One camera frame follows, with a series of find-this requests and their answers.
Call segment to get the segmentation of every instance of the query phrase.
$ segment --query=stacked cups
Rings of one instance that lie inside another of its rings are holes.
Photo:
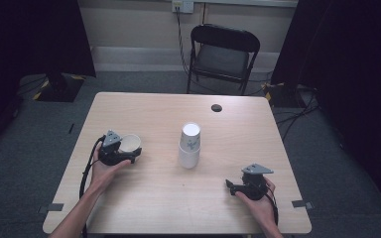
[[[182,136],[179,141],[179,163],[191,169],[199,161],[200,152],[200,127],[193,122],[188,122],[182,128]]]

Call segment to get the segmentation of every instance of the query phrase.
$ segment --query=person's left hand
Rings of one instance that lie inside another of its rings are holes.
[[[98,161],[98,151],[101,143],[95,148],[93,155],[92,176],[90,186],[96,186],[97,190],[104,192],[110,183],[113,181],[116,173],[126,166],[131,164],[131,161],[125,160],[114,166],[106,166]]]

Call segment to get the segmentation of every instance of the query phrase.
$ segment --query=table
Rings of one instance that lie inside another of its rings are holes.
[[[211,110],[219,104],[221,112]],[[185,123],[201,127],[197,166],[182,168],[179,139]],[[283,233],[312,229],[268,101],[262,97],[100,92],[91,105],[53,203],[44,231],[51,233],[78,201],[79,184],[95,141],[112,129],[136,134],[142,155],[122,170],[100,196],[87,221],[89,233],[256,234],[261,229],[245,205],[231,196],[225,179],[241,184],[252,163],[267,175]]]

